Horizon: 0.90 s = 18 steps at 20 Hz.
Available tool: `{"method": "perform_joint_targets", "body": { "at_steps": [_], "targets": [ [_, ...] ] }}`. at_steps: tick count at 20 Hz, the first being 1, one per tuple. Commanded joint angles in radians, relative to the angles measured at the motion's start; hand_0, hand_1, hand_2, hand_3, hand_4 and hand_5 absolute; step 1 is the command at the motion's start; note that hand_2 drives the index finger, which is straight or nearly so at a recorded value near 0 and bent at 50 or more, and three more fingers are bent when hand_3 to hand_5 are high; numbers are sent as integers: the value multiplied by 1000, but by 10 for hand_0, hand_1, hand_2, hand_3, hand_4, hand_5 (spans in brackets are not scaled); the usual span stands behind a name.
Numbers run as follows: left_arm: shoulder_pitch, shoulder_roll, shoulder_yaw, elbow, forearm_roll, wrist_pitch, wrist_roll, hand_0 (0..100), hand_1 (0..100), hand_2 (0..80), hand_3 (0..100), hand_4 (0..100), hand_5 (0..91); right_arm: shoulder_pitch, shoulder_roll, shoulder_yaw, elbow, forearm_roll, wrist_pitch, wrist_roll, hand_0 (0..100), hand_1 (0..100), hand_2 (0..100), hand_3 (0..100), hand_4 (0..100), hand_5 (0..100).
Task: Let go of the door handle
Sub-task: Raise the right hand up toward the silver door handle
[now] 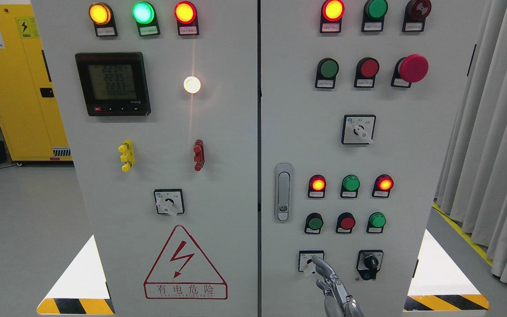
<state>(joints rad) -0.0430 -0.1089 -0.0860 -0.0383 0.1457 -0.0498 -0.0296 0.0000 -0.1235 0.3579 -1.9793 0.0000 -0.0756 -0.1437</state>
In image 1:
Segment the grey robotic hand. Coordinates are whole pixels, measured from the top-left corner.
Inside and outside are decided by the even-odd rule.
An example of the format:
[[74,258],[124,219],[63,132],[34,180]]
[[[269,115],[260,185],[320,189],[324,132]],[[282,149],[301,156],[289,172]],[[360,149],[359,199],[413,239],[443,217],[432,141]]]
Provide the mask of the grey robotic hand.
[[316,286],[324,293],[324,309],[328,317],[363,317],[364,313],[355,298],[346,290],[344,283],[334,269],[320,257],[312,256],[316,273],[324,280],[317,280]]

